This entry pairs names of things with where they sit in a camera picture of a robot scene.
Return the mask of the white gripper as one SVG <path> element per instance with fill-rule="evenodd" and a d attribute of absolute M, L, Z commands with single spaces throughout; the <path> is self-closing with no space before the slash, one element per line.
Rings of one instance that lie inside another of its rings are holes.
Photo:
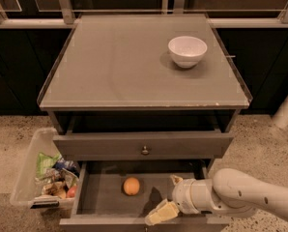
<path fill-rule="evenodd" d="M 177 175 L 171 175 L 170 179 L 175 186 L 172 191 L 174 202 L 162 200 L 145 216 L 147 225 L 152 226 L 176 218 L 180 211 L 189 215 L 215 213 L 219 210 L 220 198 L 213 190 L 211 179 L 183 179 Z"/>

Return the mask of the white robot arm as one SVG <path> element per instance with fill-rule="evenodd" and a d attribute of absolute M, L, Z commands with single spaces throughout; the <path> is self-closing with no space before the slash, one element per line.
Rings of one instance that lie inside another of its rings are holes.
<path fill-rule="evenodd" d="M 156 225 L 179 213 L 202 212 L 232 218 L 248 218 L 263 210 L 288 221 L 288 188 L 262 182 L 242 171 L 222 168 L 211 179 L 183 179 L 172 175 L 171 200 L 162 200 L 145 223 Z"/>

